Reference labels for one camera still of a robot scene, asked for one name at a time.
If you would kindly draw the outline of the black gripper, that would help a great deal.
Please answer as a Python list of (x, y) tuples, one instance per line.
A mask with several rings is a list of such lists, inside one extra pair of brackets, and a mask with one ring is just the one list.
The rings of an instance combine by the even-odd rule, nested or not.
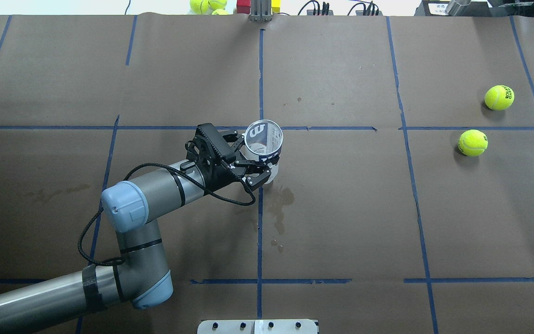
[[(246, 132), (219, 131), (218, 133), (231, 146), (232, 150), (240, 151), (244, 146)], [(204, 149), (202, 150), (202, 175), (205, 186), (210, 191), (218, 191), (230, 184), (239, 182), (235, 175), (250, 190), (255, 191), (269, 181), (273, 175), (273, 169), (262, 161), (236, 159), (234, 175), (229, 167), (223, 167), (220, 159), (214, 153)]]

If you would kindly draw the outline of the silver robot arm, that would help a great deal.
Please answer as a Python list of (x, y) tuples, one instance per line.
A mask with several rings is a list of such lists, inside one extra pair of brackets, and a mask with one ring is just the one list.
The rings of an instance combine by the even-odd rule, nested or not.
[(114, 228), (120, 256), (89, 262), (81, 271), (0, 294), (0, 334), (26, 334), (99, 313), (121, 302), (146, 309), (170, 298), (171, 270), (158, 219), (205, 195), (235, 205), (217, 190), (235, 182), (256, 201), (254, 190), (275, 176), (283, 135), (241, 134), (199, 126), (185, 144), (186, 159), (171, 165), (144, 163), (102, 192), (102, 208)]

